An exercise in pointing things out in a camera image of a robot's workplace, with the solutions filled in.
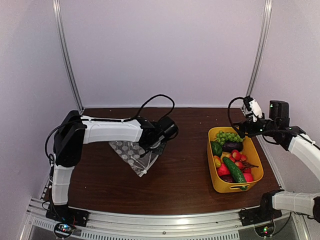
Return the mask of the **clear polka dot zip bag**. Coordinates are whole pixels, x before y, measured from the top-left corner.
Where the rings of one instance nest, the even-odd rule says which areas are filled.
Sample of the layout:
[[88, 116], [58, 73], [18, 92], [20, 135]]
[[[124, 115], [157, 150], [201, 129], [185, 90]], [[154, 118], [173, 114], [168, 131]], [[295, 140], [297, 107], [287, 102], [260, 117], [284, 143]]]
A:
[[139, 177], [147, 174], [160, 156], [155, 149], [145, 151], [137, 142], [109, 141], [108, 143]]

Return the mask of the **green toy cucumber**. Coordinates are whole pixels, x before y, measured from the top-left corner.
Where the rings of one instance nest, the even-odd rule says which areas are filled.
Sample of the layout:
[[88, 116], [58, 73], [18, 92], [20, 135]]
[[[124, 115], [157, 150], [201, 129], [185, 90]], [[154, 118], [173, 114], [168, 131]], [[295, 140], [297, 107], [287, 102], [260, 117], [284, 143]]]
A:
[[226, 168], [229, 170], [228, 179], [233, 178], [233, 183], [239, 184], [236, 186], [232, 186], [231, 189], [240, 189], [241, 191], [247, 191], [249, 186], [245, 185], [247, 181], [240, 168], [226, 156], [222, 158], [222, 161]]

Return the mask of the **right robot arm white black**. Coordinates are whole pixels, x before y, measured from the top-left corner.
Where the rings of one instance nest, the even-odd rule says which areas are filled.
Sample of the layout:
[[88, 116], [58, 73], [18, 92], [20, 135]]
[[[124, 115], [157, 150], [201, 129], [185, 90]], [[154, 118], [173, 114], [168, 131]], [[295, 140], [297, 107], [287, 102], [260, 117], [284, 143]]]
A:
[[[260, 105], [254, 98], [246, 96], [241, 100], [247, 111], [245, 120], [231, 124], [241, 137], [270, 137], [275, 145], [281, 146], [300, 159], [317, 178], [320, 176], [320, 148], [304, 130], [290, 125], [288, 102], [271, 100], [269, 118], [265, 118]], [[281, 210], [306, 215], [318, 222], [320, 195], [319, 193], [273, 190], [263, 194], [255, 215], [261, 221], [268, 221], [274, 217], [276, 211]]]

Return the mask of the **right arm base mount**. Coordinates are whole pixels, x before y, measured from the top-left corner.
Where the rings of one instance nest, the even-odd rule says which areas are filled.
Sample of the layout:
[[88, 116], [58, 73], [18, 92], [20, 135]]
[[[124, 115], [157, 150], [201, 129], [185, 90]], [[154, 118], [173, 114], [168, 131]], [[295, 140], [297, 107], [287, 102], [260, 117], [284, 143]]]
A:
[[249, 225], [257, 225], [260, 223], [272, 221], [274, 219], [280, 218], [282, 212], [280, 210], [261, 210], [261, 207], [254, 208], [242, 208], [239, 212], [239, 219], [243, 227]]

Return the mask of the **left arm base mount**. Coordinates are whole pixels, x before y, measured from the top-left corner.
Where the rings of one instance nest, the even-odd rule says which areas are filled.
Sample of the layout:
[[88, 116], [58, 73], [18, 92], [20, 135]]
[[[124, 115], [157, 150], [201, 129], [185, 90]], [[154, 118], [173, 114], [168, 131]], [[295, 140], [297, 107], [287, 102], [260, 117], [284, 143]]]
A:
[[89, 214], [90, 213], [86, 210], [70, 208], [68, 204], [54, 205], [53, 203], [50, 203], [45, 216], [46, 218], [56, 222], [72, 226], [86, 227]]

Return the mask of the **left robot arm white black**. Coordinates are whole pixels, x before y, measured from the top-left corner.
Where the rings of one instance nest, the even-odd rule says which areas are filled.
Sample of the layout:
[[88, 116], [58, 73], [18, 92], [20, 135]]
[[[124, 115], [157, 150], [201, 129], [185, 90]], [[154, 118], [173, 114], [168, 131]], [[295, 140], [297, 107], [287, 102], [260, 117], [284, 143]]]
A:
[[66, 207], [69, 186], [75, 166], [82, 158], [83, 146], [105, 142], [126, 161], [138, 176], [145, 175], [163, 153], [168, 141], [179, 132], [176, 123], [164, 116], [158, 121], [144, 117], [96, 118], [70, 111], [60, 126], [53, 131], [53, 153], [49, 156], [52, 167], [52, 213], [61, 222], [72, 218]]

